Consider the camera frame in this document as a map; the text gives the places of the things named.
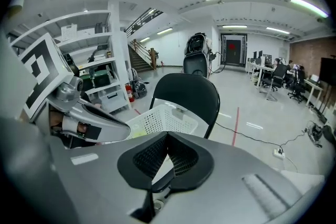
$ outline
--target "staircase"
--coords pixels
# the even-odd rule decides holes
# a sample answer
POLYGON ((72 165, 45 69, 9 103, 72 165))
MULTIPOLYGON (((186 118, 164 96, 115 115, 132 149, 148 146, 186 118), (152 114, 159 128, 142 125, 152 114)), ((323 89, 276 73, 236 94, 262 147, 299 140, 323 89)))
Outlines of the staircase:
POLYGON ((130 46, 128 47, 128 51, 131 59, 131 66, 138 73, 153 70, 153 68, 145 60, 143 60, 140 55, 138 55, 130 46))

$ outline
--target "white shelving unit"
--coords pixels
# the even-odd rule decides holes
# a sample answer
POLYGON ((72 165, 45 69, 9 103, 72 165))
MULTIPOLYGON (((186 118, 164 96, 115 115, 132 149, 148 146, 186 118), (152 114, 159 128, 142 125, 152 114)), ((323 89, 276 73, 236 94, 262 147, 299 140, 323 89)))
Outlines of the white shelving unit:
POLYGON ((90 89, 86 91, 86 94, 89 95, 90 99, 93 99, 95 95, 99 95, 102 99, 104 99, 106 103, 103 103, 102 106, 103 108, 107 108, 109 113, 123 106, 128 106, 128 108, 131 108, 127 92, 124 87, 124 83, 127 80, 125 78, 125 74, 127 74, 127 72, 125 70, 125 66, 123 65, 123 56, 119 56, 120 53, 122 53, 122 50, 120 49, 121 45, 112 43, 112 32, 94 34, 93 31, 96 23, 103 23, 103 26, 106 26, 113 22, 112 18, 110 17, 110 10, 91 10, 88 12, 78 12, 61 16, 33 27, 29 31, 16 38, 11 43, 11 46, 28 48, 33 42, 35 42, 45 33, 50 33, 52 38, 58 39, 58 37, 61 36, 61 28, 63 26, 76 24, 77 34, 80 33, 80 35, 77 35, 77 38, 59 42, 57 44, 63 54, 85 55, 85 53, 90 53, 92 49, 94 50, 94 46, 108 45, 108 48, 111 50, 113 55, 111 58, 106 58, 91 63, 84 63, 78 66, 79 70, 88 69, 90 67, 96 67, 99 65, 106 65, 108 63, 112 63, 113 66, 113 75, 115 78, 109 76, 111 83, 103 87, 90 89), (110 95, 111 93, 118 93, 117 98, 105 98, 106 95, 110 95))

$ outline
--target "white column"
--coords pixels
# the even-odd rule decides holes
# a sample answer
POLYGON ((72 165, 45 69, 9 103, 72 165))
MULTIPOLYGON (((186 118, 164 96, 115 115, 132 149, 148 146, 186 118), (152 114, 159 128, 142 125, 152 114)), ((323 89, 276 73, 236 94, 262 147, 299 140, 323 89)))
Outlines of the white column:
POLYGON ((109 24, 111 27, 112 36, 110 38, 110 48, 113 53, 113 56, 116 58, 115 66, 117 68, 116 73, 120 80, 120 86, 123 90, 125 98, 128 102, 129 108, 131 108, 129 99, 127 97, 125 84, 129 82, 128 73, 125 65, 125 57, 122 48, 122 33, 120 31, 120 21, 119 21, 119 2, 109 0, 108 10, 111 12, 109 18, 109 24))

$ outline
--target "fire extinguisher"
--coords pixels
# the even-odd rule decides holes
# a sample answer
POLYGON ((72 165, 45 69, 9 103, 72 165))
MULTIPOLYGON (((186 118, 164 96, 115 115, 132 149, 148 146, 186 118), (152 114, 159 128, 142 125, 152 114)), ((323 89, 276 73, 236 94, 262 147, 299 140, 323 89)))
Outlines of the fire extinguisher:
POLYGON ((130 100, 130 102, 134 102, 134 97, 132 95, 132 88, 131 88, 131 86, 129 84, 126 84, 125 88, 126 88, 128 99, 130 100))

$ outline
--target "door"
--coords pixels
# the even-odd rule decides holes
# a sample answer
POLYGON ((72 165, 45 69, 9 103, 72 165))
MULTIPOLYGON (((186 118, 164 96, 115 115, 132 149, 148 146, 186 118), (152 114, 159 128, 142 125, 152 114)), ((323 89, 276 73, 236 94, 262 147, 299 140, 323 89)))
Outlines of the door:
POLYGON ((226 40, 226 63, 240 64, 240 40, 226 40))

